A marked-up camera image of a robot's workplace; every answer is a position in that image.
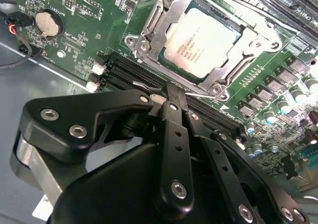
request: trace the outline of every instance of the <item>screw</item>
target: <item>screw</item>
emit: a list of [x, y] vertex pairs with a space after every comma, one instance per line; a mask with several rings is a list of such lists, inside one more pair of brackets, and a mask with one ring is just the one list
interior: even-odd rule
[[219, 84], [215, 84], [212, 86], [212, 92], [214, 95], [218, 95], [222, 91], [222, 88]]
[[220, 92], [220, 89], [219, 89], [218, 87], [215, 87], [215, 88], [213, 89], [213, 92], [214, 92], [214, 93], [219, 93], [219, 92]]
[[279, 43], [277, 43], [277, 42], [274, 42], [271, 45], [271, 49], [277, 49], [278, 47], [279, 47]]
[[296, 216], [298, 216], [298, 218], [301, 220], [301, 221], [305, 221], [305, 217], [303, 216], [303, 214], [301, 214], [297, 209], [294, 209], [294, 213], [296, 214]]
[[56, 121], [60, 117], [60, 114], [53, 109], [44, 109], [40, 112], [40, 115], [46, 121]]
[[270, 148], [270, 151], [272, 151], [272, 153], [277, 153], [279, 149], [277, 146], [272, 146], [272, 148]]
[[141, 99], [143, 102], [149, 102], [149, 99], [146, 98], [145, 96], [140, 96], [140, 99]]
[[56, 55], [59, 57], [59, 58], [65, 58], [66, 57], [66, 53], [64, 50], [60, 49], [57, 51]]
[[146, 41], [146, 40], [143, 40], [140, 42], [141, 45], [140, 45], [140, 48], [143, 50], [143, 51], [147, 51], [149, 48], [150, 48], [150, 45], [149, 45], [149, 42]]
[[187, 190], [179, 182], [173, 182], [171, 184], [172, 193], [179, 199], [185, 199], [187, 196]]
[[87, 135], [87, 130], [80, 125], [73, 125], [70, 127], [69, 129], [70, 135], [78, 138], [78, 139], [82, 139]]
[[177, 110], [178, 108], [175, 106], [175, 105], [173, 105], [173, 104], [170, 104], [170, 107], [173, 109], [173, 110]]
[[252, 223], [253, 222], [253, 215], [250, 212], [250, 210], [247, 209], [246, 206], [244, 206], [243, 204], [240, 204], [239, 207], [238, 207], [238, 211], [239, 211], [239, 214], [242, 216], [242, 218], [244, 218], [244, 220], [247, 223]]
[[192, 116], [192, 118], [193, 118], [194, 120], [196, 120], [196, 121], [199, 120], [199, 117], [198, 117], [196, 114], [191, 114], [191, 116]]
[[284, 217], [289, 220], [289, 221], [293, 221], [294, 220], [294, 217], [293, 215], [290, 213], [290, 211], [286, 208], [282, 208], [282, 213], [284, 215]]
[[128, 45], [133, 45], [133, 44], [134, 44], [134, 41], [133, 41], [133, 39], [132, 39], [132, 38], [127, 37], [127, 39], [126, 39], [126, 43], [127, 43]]
[[222, 134], [222, 133], [219, 133], [219, 136], [220, 136], [223, 140], [226, 140], [226, 139], [227, 139], [227, 137], [226, 137], [224, 134]]

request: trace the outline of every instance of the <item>capacitor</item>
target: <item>capacitor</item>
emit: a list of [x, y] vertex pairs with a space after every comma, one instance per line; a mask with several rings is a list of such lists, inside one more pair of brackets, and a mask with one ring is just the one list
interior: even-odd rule
[[288, 114], [289, 112], [292, 111], [292, 107], [285, 100], [278, 101], [277, 106], [281, 114]]
[[313, 133], [312, 130], [305, 130], [304, 134], [309, 144], [317, 144], [317, 136]]
[[291, 95], [293, 96], [295, 102], [298, 104], [304, 103], [307, 99], [306, 95], [300, 89], [291, 91]]
[[265, 121], [267, 124], [275, 124], [277, 121], [277, 118], [275, 117], [274, 112], [272, 111], [265, 111], [263, 113]]
[[263, 153], [261, 144], [253, 144], [254, 155], [260, 155]]
[[246, 153], [248, 154], [250, 158], [254, 158], [256, 156], [252, 148], [246, 149]]
[[277, 153], [279, 151], [278, 146], [272, 146], [270, 151], [272, 151], [272, 153]]
[[318, 126], [318, 113], [316, 111], [312, 111], [308, 114], [310, 120], [315, 126]]
[[318, 92], [318, 81], [314, 78], [310, 78], [305, 81], [305, 85], [311, 93]]
[[247, 122], [246, 123], [246, 131], [249, 134], [254, 134], [255, 133], [255, 127], [253, 122]]

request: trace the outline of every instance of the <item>surface-mount component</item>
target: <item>surface-mount component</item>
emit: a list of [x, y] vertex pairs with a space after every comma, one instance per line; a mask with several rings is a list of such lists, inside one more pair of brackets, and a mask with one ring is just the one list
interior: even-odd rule
[[299, 59], [295, 59], [294, 61], [292, 61], [288, 65], [288, 67], [290, 67], [291, 69], [295, 70], [298, 73], [308, 72], [310, 70], [310, 68]]
[[238, 105], [238, 109], [246, 118], [249, 118], [254, 112], [253, 108], [244, 101]]
[[309, 144], [314, 145], [317, 143], [317, 136], [314, 134], [312, 130], [305, 130], [304, 134]]
[[295, 110], [292, 110], [290, 113], [288, 113], [288, 115], [290, 117], [295, 117], [295, 116], [299, 115], [299, 113], [297, 111], [295, 111]]
[[272, 76], [266, 78], [265, 84], [269, 89], [271, 89], [274, 92], [278, 92], [280, 90], [285, 91], [287, 89], [287, 87], [284, 86], [278, 79]]
[[281, 114], [287, 114], [292, 111], [292, 107], [285, 100], [280, 100], [277, 102], [277, 107]]
[[265, 101], [268, 101], [273, 97], [273, 94], [264, 86], [259, 86], [255, 91], [256, 95]]
[[315, 78], [310, 78], [305, 81], [305, 85], [311, 93], [318, 92], [318, 81]]
[[292, 134], [289, 131], [285, 131], [283, 133], [280, 134], [281, 137], [287, 139], [291, 136]]
[[308, 114], [310, 120], [312, 121], [314, 126], [318, 126], [318, 113], [316, 111], [311, 111]]
[[44, 38], [60, 36], [64, 31], [64, 23], [55, 11], [43, 9], [36, 13], [35, 24]]
[[260, 109], [263, 105], [263, 102], [261, 99], [259, 99], [257, 96], [255, 96], [254, 94], [250, 94], [247, 98], [246, 98], [247, 102], [249, 105], [255, 107], [257, 110]]
[[293, 75], [290, 71], [288, 71], [284, 67], [280, 67], [275, 71], [278, 78], [282, 79], [284, 82], [295, 82], [298, 78]]
[[277, 118], [275, 117], [275, 114], [272, 111], [265, 111], [263, 113], [263, 116], [267, 124], [275, 124], [277, 121]]
[[295, 89], [291, 91], [291, 95], [296, 103], [302, 104], [306, 101], [307, 96], [300, 89]]

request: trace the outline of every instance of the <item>printed label on board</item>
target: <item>printed label on board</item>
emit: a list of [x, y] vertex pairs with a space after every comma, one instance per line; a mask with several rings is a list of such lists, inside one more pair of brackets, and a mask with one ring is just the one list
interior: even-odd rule
[[52, 214], [53, 207], [46, 195], [43, 196], [39, 204], [36, 206], [32, 213], [32, 216], [44, 221], [47, 221]]
[[295, 38], [294, 41], [289, 44], [286, 49], [293, 55], [298, 56], [303, 50], [308, 47], [308, 44], [299, 38]]

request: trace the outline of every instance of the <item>bolt hole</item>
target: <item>bolt hole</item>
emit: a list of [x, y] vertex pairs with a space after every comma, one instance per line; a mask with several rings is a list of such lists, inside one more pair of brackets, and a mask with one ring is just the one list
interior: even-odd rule
[[179, 152], [182, 151], [182, 147], [181, 147], [181, 146], [175, 146], [175, 149], [176, 149], [177, 151], [179, 151]]
[[83, 132], [83, 130], [81, 128], [75, 128], [74, 132], [77, 134], [81, 134]]
[[222, 169], [227, 172], [229, 169], [225, 166], [225, 165], [222, 165]]
[[182, 193], [182, 188], [180, 186], [176, 186], [175, 189], [177, 190], [178, 193]]
[[45, 116], [52, 118], [52, 117], [54, 117], [55, 115], [53, 114], [53, 112], [48, 111], [48, 112], [45, 112]]
[[221, 98], [222, 100], [226, 100], [226, 99], [228, 98], [228, 96], [226, 96], [226, 95], [221, 95], [220, 98]]

